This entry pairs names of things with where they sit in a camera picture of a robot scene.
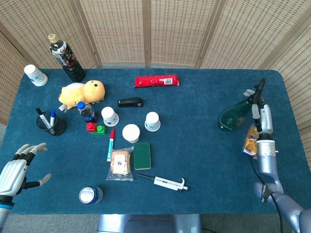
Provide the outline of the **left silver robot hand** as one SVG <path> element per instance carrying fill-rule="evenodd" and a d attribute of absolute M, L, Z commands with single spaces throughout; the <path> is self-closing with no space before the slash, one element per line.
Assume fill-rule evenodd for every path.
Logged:
<path fill-rule="evenodd" d="M 26 181 L 26 174 L 32 160 L 37 153 L 47 151 L 46 145 L 46 143 L 34 146 L 25 144 L 16 151 L 13 159 L 7 162 L 0 174 L 2 196 L 15 197 L 23 189 L 42 186 L 51 178 L 52 175 L 49 173 L 39 181 Z"/>

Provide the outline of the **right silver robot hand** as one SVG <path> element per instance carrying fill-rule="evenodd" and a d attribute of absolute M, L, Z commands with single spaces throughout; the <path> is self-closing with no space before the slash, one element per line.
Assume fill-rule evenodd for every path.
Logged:
<path fill-rule="evenodd" d="M 272 114 L 263 98 L 252 104 L 252 118 L 257 127 L 260 138 L 271 138 L 273 133 Z"/>

